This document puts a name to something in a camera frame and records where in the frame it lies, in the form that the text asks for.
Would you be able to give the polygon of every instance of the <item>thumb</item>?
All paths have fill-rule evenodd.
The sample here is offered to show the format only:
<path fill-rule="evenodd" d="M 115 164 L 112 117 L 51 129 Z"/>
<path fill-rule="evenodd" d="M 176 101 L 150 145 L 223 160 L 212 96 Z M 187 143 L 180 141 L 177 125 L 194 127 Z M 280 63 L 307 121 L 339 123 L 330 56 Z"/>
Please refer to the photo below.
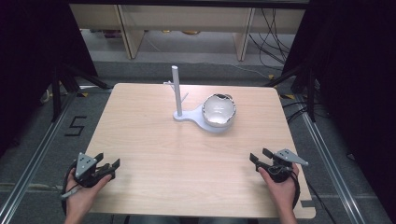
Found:
<path fill-rule="evenodd" d="M 265 180 L 265 182 L 267 182 L 267 180 L 271 179 L 271 176 L 268 174 L 268 172 L 264 168 L 259 167 L 258 170 L 259 170 L 260 175 L 262 175 L 262 178 Z"/>
<path fill-rule="evenodd" d="M 99 180 L 99 182 L 95 186 L 93 186 L 93 188 L 99 191 L 108 183 L 108 181 L 110 181 L 110 179 L 111 179 L 111 175 L 106 175 L 101 180 Z"/>

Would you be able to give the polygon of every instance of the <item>cabinet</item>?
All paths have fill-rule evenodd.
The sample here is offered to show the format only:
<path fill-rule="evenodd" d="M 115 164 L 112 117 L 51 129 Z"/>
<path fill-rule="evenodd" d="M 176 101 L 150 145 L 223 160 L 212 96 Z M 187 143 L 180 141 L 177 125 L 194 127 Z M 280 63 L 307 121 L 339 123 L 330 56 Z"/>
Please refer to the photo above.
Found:
<path fill-rule="evenodd" d="M 136 57 L 145 30 L 196 30 L 233 35 L 238 61 L 244 61 L 249 33 L 268 33 L 272 9 L 252 7 L 157 7 L 70 4 L 78 26 L 121 30 L 128 58 Z M 296 34 L 304 15 L 301 9 L 277 9 L 278 34 Z"/>

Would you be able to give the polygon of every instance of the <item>vertical white pole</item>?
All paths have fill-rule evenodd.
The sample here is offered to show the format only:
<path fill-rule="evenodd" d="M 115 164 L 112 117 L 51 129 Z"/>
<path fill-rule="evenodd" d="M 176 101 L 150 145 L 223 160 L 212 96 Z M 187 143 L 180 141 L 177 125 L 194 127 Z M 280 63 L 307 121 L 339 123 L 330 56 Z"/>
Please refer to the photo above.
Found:
<path fill-rule="evenodd" d="M 172 75 L 175 87 L 175 96 L 176 96 L 176 108 L 177 108 L 177 115 L 181 117 L 182 110 L 181 110 L 181 99 L 180 99 L 180 83 L 178 80 L 178 70 L 177 66 L 172 66 Z"/>

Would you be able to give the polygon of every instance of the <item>wire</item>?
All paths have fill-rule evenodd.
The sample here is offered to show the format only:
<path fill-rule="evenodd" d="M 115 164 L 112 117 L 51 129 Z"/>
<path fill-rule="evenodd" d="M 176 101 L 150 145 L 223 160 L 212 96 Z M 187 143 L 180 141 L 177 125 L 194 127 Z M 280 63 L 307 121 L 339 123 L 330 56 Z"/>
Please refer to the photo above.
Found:
<path fill-rule="evenodd" d="M 275 69 L 275 70 L 278 70 L 278 71 L 282 71 L 282 70 L 283 70 L 283 69 L 280 69 L 280 68 L 275 68 L 275 67 L 266 65 L 266 64 L 262 61 L 262 51 L 261 51 L 261 50 L 260 50 L 260 52 L 259 52 L 259 59 L 260 59 L 260 62 L 262 63 L 262 65 L 264 65 L 264 66 L 267 67 L 267 68 Z"/>
<path fill-rule="evenodd" d="M 312 185 L 308 182 L 308 180 L 306 180 L 306 184 L 308 185 L 308 187 L 310 189 L 312 189 L 312 191 L 314 192 L 315 196 L 317 196 L 320 205 L 323 207 L 323 209 L 327 212 L 327 214 L 329 215 L 330 219 L 332 220 L 332 223 L 336 223 L 334 217 L 332 216 L 332 213 L 330 213 L 330 210 L 327 208 L 326 204 L 321 200 L 321 198 L 319 197 L 318 193 L 315 191 L 315 189 L 312 187 Z"/>
<path fill-rule="evenodd" d="M 271 58 L 275 59 L 275 60 L 278 61 L 279 63 L 282 63 L 282 64 L 285 63 L 282 59 L 279 59 L 278 57 L 276 57 L 275 54 L 273 54 L 273 53 L 271 53 L 270 51 L 264 49 L 264 48 L 262 47 L 262 45 L 263 45 L 264 43 L 262 43 L 261 45 L 259 45 L 259 44 L 256 42 L 256 40 L 253 38 L 253 36 L 251 36 L 251 34 L 249 34 L 249 37 L 250 37 L 250 39 L 253 41 L 253 43 L 256 45 L 256 47 L 257 47 L 260 51 L 262 51 L 262 52 L 268 54 L 268 56 L 270 56 Z"/>
<path fill-rule="evenodd" d="M 299 105 L 299 104 L 307 104 L 307 102 L 295 102 L 295 103 L 291 103 L 291 104 L 288 104 L 288 105 L 282 105 L 282 108 L 285 108 L 285 107 L 288 107 L 288 106 L 291 106 L 291 105 Z"/>
<path fill-rule="evenodd" d="M 302 115 L 304 112 L 307 111 L 307 106 L 303 107 L 302 109 L 298 110 L 294 114 L 288 116 L 286 119 L 288 120 L 288 124 L 291 123 L 294 119 Z"/>
<path fill-rule="evenodd" d="M 73 186 L 70 190 L 68 190 L 66 193 L 68 193 L 68 192 L 70 192 L 70 191 L 72 191 L 75 187 L 77 187 L 78 186 L 78 184 L 76 184 L 75 186 Z"/>
<path fill-rule="evenodd" d="M 124 219 L 124 224 L 128 224 L 129 223 L 129 219 L 131 219 L 131 216 L 126 216 Z"/>
<path fill-rule="evenodd" d="M 66 175 L 64 176 L 64 185 L 62 188 L 62 192 L 61 195 L 66 194 L 66 187 L 67 187 L 67 179 L 69 177 L 70 172 L 73 170 L 73 168 L 75 168 L 77 165 L 77 161 L 73 161 L 73 163 L 69 166 L 69 168 L 67 169 Z M 61 201 L 61 205 L 62 205 L 62 209 L 64 210 L 64 215 L 66 216 L 66 200 Z"/>
<path fill-rule="evenodd" d="M 114 215 L 111 215 L 110 216 L 110 224 L 113 224 L 114 223 Z"/>
<path fill-rule="evenodd" d="M 156 50 L 158 50 L 158 52 L 163 53 L 162 50 L 158 49 L 158 48 L 157 48 L 148 38 L 146 38 L 144 35 L 143 35 L 143 38 L 145 38 L 145 40 L 147 40 L 148 43 L 149 43 L 153 48 L 155 48 Z"/>
<path fill-rule="evenodd" d="M 267 79 L 271 79 L 271 78 L 267 77 L 266 75 L 264 75 L 264 74 L 262 74 L 262 73 L 260 73 L 260 72 L 258 72 L 258 71 L 255 71 L 255 70 L 250 70 L 250 69 L 242 68 L 242 67 L 239 67 L 239 66 L 233 65 L 233 64 L 228 64 L 228 65 L 230 65 L 230 66 L 232 66 L 232 67 L 235 67 L 235 68 L 237 68 L 237 69 L 241 69 L 242 71 L 247 71 L 247 72 L 251 72 L 251 73 L 257 73 L 257 74 L 259 74 L 259 75 L 262 76 L 262 77 L 265 77 L 265 78 L 267 78 Z"/>
<path fill-rule="evenodd" d="M 267 34 L 267 36 L 265 37 L 265 39 L 262 39 L 262 40 L 263 40 L 263 42 L 266 43 L 266 45 L 268 45 L 269 47 L 271 47 L 271 48 L 273 48 L 273 49 L 278 49 L 279 52 L 280 52 L 280 54 L 282 55 L 283 60 L 286 60 L 286 55 L 285 55 L 284 52 L 289 53 L 290 48 L 288 48 L 287 46 L 285 46 L 285 45 L 282 43 L 282 41 L 279 40 L 279 38 L 278 38 L 278 36 L 277 36 L 277 29 L 276 29 L 276 9 L 273 8 L 272 11 L 273 11 L 273 19 L 272 19 L 272 22 L 271 22 L 271 25 L 270 25 L 269 22 L 268 22 L 268 20 L 267 20 L 267 18 L 266 18 L 266 16 L 265 16 L 264 10 L 262 9 L 262 15 L 263 15 L 263 17 L 264 17 L 264 19 L 265 19 L 265 22 L 267 23 L 268 31 L 269 31 L 268 34 Z M 269 34 L 271 34 L 271 36 L 272 36 L 273 39 L 275 40 L 275 42 L 276 42 L 276 44 L 277 44 L 277 47 L 274 47 L 274 46 L 272 46 L 272 45 L 270 45 L 270 44 L 268 44 L 268 43 L 266 42 L 266 39 L 267 39 L 267 37 L 268 37 Z"/>
<path fill-rule="evenodd" d="M 294 193 L 294 199 L 293 199 L 293 209 L 296 206 L 298 199 L 300 198 L 300 183 L 298 182 L 298 176 L 296 173 L 294 173 L 293 171 L 291 171 L 290 173 L 290 178 L 293 180 L 294 182 L 294 186 L 295 186 L 295 193 Z"/>
<path fill-rule="evenodd" d="M 271 175 L 278 175 L 280 174 L 280 172 L 282 172 L 283 168 L 284 166 L 282 165 L 271 166 L 270 168 L 268 168 L 268 173 L 270 173 Z"/>

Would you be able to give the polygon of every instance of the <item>finger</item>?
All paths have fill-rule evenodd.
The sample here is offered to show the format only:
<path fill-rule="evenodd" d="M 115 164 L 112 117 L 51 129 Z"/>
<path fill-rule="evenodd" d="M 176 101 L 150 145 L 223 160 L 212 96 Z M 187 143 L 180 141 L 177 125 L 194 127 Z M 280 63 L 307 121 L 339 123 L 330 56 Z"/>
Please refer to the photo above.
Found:
<path fill-rule="evenodd" d="M 74 172 L 76 171 L 76 168 L 73 168 L 70 170 L 70 173 L 67 174 L 67 182 L 69 182 L 70 180 L 74 179 Z"/>
<path fill-rule="evenodd" d="M 298 176 L 298 174 L 300 173 L 300 170 L 297 167 L 296 163 L 292 164 L 292 168 L 293 168 L 293 172 Z"/>
<path fill-rule="evenodd" d="M 108 183 L 108 181 L 110 181 L 110 179 L 111 179 L 111 175 L 106 175 L 101 180 L 99 180 L 99 182 L 92 188 L 98 192 L 100 189 L 102 189 Z"/>
<path fill-rule="evenodd" d="M 268 174 L 268 172 L 263 169 L 262 167 L 259 167 L 259 173 L 262 175 L 262 178 L 265 180 L 266 183 L 271 180 L 271 176 Z"/>

